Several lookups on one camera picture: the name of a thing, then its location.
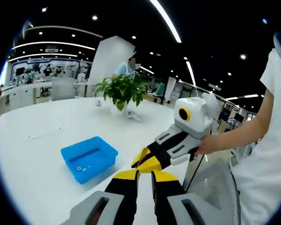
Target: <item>cable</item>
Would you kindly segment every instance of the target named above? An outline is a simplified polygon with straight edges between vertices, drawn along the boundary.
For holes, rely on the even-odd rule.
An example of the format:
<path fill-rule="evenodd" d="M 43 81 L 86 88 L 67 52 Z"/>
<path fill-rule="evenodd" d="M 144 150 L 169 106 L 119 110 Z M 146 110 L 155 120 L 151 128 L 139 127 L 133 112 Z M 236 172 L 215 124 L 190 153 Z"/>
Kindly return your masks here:
<path fill-rule="evenodd" d="M 190 187 L 190 185 L 191 185 L 191 183 L 192 183 L 193 178 L 195 177 L 195 175 L 196 175 L 196 173 L 197 173 L 197 171 L 198 171 L 199 166 L 200 166 L 201 163 L 202 163 L 203 158 L 204 158 L 204 155 L 202 155 L 202 158 L 201 158 L 201 160 L 200 160 L 200 162 L 199 162 L 199 164 L 198 164 L 198 166 L 197 166 L 197 168 L 196 168 L 196 171 L 195 171 L 195 173 L 193 174 L 192 179 L 191 179 L 191 181 L 190 181 L 189 184 L 188 184 L 188 187 L 187 187 L 187 189 L 186 189 L 186 192 L 188 192 L 188 189 L 189 189 L 189 187 Z"/>

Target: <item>white cabinet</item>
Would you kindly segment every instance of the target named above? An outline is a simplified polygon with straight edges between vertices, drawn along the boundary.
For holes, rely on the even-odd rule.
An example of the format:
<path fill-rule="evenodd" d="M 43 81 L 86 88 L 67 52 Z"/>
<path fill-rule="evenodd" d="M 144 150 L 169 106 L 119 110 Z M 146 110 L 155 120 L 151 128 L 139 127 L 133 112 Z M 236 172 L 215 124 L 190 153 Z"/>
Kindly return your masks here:
<path fill-rule="evenodd" d="M 20 93 L 21 107 L 33 105 L 33 89 L 22 90 Z"/>
<path fill-rule="evenodd" d="M 20 93 L 21 93 L 20 91 L 17 91 L 15 93 L 11 93 L 9 95 L 9 109 L 10 110 L 21 108 Z"/>
<path fill-rule="evenodd" d="M 35 104 L 33 89 L 23 89 L 9 95 L 9 109 L 14 110 Z"/>

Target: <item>robot camera lens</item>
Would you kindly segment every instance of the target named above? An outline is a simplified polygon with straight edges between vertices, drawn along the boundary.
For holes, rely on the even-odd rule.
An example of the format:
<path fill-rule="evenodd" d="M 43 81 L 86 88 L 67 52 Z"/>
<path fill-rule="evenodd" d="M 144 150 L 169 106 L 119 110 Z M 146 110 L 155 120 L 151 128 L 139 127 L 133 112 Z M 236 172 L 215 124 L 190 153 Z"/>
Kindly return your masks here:
<path fill-rule="evenodd" d="M 188 114 L 185 109 L 179 109 L 179 116 L 183 120 L 188 120 Z"/>

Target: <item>white flower pot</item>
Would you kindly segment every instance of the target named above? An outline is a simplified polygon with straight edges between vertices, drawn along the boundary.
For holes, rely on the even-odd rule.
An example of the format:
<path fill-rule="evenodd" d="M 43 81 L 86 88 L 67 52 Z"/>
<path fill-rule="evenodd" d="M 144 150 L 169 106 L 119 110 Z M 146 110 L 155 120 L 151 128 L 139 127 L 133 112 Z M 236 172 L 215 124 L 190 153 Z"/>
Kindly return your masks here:
<path fill-rule="evenodd" d="M 109 98 L 109 102 L 110 102 L 110 112 L 112 115 L 127 117 L 128 115 L 127 102 L 125 102 L 124 108 L 121 111 L 113 104 L 111 98 Z"/>

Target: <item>hand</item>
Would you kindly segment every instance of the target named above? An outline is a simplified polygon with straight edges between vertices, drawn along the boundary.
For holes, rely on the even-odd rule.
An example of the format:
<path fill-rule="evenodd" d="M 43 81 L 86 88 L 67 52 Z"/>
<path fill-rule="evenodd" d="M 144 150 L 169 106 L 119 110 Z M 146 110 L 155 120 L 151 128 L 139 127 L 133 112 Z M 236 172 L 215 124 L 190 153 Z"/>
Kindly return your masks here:
<path fill-rule="evenodd" d="M 220 149 L 219 135 L 208 135 L 201 139 L 201 145 L 196 154 L 208 155 Z"/>

